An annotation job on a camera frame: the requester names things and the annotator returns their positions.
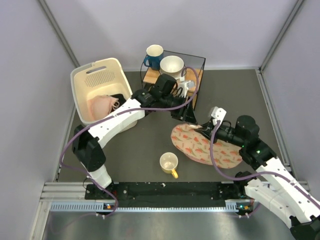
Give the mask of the pink bra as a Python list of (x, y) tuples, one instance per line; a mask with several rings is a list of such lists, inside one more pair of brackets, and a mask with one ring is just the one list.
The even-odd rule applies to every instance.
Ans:
[(97, 95), (87, 101), (93, 121), (104, 119), (120, 106), (119, 99), (110, 95)]

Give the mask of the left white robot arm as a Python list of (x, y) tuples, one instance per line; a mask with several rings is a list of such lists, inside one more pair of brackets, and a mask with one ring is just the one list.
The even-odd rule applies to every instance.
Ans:
[(177, 86), (175, 78), (160, 75), (155, 84), (144, 87), (114, 110), (107, 117), (87, 127), (78, 126), (74, 132), (72, 152), (85, 168), (87, 176), (97, 185), (96, 192), (102, 198), (109, 198), (114, 191), (112, 178), (107, 172), (106, 157), (103, 148), (117, 134), (129, 125), (144, 118), (151, 112), (169, 111), (172, 118), (196, 124), (193, 110), (193, 98), (188, 95), (189, 88), (198, 88), (199, 80), (184, 81), (182, 92), (173, 94)]

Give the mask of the floral bra laundry bag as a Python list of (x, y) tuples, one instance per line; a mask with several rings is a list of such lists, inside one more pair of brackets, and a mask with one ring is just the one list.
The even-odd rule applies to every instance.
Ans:
[[(173, 145), (189, 159), (206, 165), (212, 165), (210, 156), (210, 140), (203, 137), (195, 129), (198, 125), (187, 123), (178, 124), (171, 131)], [(232, 169), (242, 162), (239, 154), (240, 148), (223, 140), (217, 140), (213, 144), (213, 157), (217, 167), (221, 169)]]

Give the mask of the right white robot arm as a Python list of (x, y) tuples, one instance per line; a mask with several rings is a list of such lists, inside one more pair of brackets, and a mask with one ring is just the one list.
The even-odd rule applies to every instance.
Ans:
[(289, 228), (296, 240), (320, 238), (320, 202), (312, 197), (285, 168), (277, 154), (259, 137), (254, 118), (241, 115), (235, 126), (223, 125), (226, 111), (214, 107), (210, 120), (196, 128), (212, 145), (222, 140), (239, 147), (242, 160), (254, 174), (241, 172), (231, 178), (233, 192), (249, 197), (270, 210)]

